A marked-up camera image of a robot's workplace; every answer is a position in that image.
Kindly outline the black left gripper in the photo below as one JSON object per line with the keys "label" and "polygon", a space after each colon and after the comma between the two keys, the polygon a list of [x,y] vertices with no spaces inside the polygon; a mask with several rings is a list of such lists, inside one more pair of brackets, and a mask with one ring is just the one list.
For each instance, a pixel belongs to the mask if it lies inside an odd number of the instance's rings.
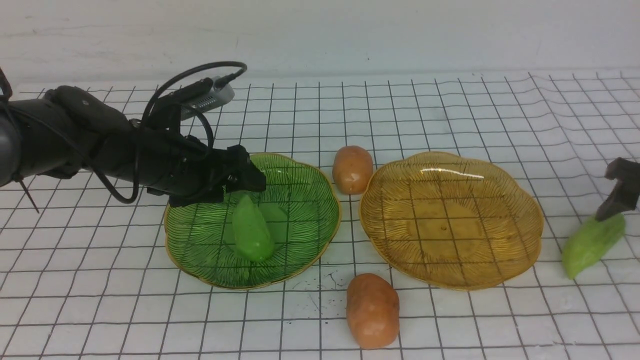
{"label": "black left gripper", "polygon": [[220,203],[226,193],[261,193],[267,180],[260,170],[247,170],[250,155],[242,145],[209,149],[194,136],[167,129],[146,129],[135,142],[138,185],[154,195],[169,196],[172,207]]}

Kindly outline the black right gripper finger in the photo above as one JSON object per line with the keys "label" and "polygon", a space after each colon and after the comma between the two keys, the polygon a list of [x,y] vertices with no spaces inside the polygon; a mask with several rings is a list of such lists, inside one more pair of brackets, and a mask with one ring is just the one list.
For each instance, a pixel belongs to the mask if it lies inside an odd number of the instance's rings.
{"label": "black right gripper finger", "polygon": [[595,220],[598,222],[637,209],[640,196],[640,164],[618,157],[606,166],[605,178],[615,181],[615,186],[595,212]]}

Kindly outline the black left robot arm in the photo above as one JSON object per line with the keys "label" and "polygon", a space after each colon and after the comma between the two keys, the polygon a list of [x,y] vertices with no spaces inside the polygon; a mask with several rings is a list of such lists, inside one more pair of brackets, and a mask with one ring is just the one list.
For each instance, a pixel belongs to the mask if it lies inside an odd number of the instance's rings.
{"label": "black left robot arm", "polygon": [[90,170],[101,180],[137,180],[149,193],[169,196],[175,208],[221,203],[231,192],[260,193],[267,184],[244,146],[215,149],[181,134],[176,103],[139,130],[135,119],[67,85],[43,98],[2,102],[0,152],[2,186]]}

